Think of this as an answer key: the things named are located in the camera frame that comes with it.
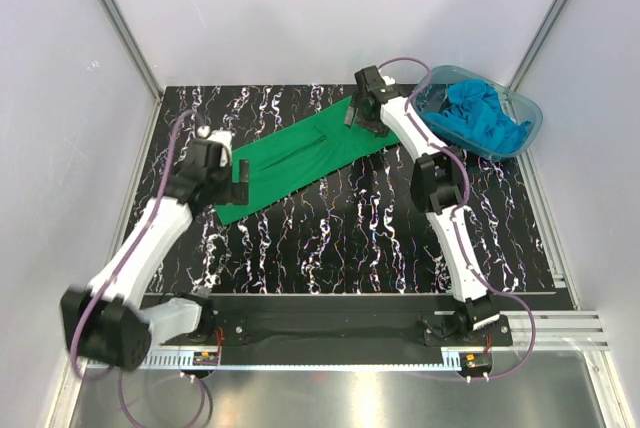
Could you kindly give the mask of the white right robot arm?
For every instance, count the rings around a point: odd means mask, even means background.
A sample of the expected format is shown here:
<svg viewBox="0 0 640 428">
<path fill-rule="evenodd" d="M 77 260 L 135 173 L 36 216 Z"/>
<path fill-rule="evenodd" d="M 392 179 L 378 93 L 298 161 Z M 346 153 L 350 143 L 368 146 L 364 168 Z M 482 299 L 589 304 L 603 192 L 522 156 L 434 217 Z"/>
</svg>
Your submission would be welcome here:
<svg viewBox="0 0 640 428">
<path fill-rule="evenodd" d="M 469 176 L 461 154 L 447 146 L 424 123 L 410 96 L 376 66 L 354 74 L 356 91 L 345 116 L 377 136 L 394 134 L 413 161 L 410 195 L 416 209 L 427 216 L 451 280 L 454 313 L 442 323 L 442 339 L 456 336 L 466 344 L 486 337 L 499 310 L 470 240 L 464 207 L 470 195 Z"/>
</svg>

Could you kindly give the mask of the green t shirt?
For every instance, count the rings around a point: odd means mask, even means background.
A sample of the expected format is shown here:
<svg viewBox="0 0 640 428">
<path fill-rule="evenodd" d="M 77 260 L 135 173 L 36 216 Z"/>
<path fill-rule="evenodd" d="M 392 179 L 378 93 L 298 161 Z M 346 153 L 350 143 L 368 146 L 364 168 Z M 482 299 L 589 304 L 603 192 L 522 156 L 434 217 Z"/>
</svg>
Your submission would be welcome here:
<svg viewBox="0 0 640 428">
<path fill-rule="evenodd" d="M 359 125 L 347 127 L 349 97 L 233 150 L 233 159 L 249 161 L 249 203 L 218 205 L 220 222 L 229 225 L 271 206 L 354 161 L 399 142 L 376 136 Z"/>
</svg>

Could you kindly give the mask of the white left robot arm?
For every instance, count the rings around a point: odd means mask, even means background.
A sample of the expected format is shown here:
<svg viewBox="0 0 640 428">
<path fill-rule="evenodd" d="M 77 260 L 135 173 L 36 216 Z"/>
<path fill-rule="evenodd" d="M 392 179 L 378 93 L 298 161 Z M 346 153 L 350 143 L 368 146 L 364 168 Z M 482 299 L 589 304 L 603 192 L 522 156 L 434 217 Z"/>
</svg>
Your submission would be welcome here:
<svg viewBox="0 0 640 428">
<path fill-rule="evenodd" d="M 233 160 L 231 147 L 231 132 L 198 129 L 163 192 L 149 200 L 110 262 L 86 287 L 63 294 L 60 309 L 72 361 L 86 358 L 131 372 L 156 345 L 181 335 L 203 344 L 214 336 L 214 308 L 205 295 L 174 295 L 150 308 L 141 304 L 160 264 L 202 212 L 247 205 L 249 162 Z"/>
</svg>

